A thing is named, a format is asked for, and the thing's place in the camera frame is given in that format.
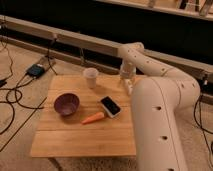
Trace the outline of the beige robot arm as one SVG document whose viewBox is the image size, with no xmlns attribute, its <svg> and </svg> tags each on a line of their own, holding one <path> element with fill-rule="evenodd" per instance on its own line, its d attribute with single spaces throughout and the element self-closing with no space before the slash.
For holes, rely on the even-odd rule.
<svg viewBox="0 0 213 171">
<path fill-rule="evenodd" d="M 138 171 L 188 171 L 175 112 L 193 106 L 200 86 L 184 71 L 143 54 L 140 42 L 123 44 L 120 75 L 130 77 L 138 69 L 145 77 L 131 92 L 131 114 Z"/>
</svg>

